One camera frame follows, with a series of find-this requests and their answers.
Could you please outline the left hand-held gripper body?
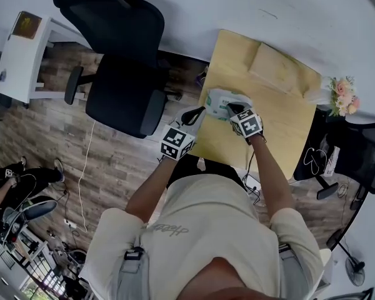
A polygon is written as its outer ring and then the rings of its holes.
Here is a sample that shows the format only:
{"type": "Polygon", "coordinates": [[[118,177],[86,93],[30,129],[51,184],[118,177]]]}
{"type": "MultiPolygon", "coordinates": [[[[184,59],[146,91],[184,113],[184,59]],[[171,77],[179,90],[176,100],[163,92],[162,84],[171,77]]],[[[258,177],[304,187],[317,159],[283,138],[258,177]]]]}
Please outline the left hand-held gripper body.
{"type": "Polygon", "coordinates": [[[206,114],[193,126],[183,125],[181,116],[182,113],[187,111],[187,108],[178,111],[174,119],[164,127],[160,142],[160,153],[164,158],[178,161],[185,156],[196,143],[198,131],[206,114]]]}

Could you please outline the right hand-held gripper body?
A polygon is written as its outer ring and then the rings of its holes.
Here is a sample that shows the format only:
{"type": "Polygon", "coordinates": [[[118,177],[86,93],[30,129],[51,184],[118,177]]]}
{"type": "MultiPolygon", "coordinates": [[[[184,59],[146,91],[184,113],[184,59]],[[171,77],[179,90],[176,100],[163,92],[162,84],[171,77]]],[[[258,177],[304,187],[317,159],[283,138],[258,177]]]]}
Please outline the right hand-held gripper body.
{"type": "Polygon", "coordinates": [[[263,137],[263,122],[254,109],[253,102],[243,95],[231,96],[228,103],[233,102],[245,103],[245,111],[240,114],[228,114],[226,109],[233,131],[245,140],[249,140],[251,136],[263,137]]]}

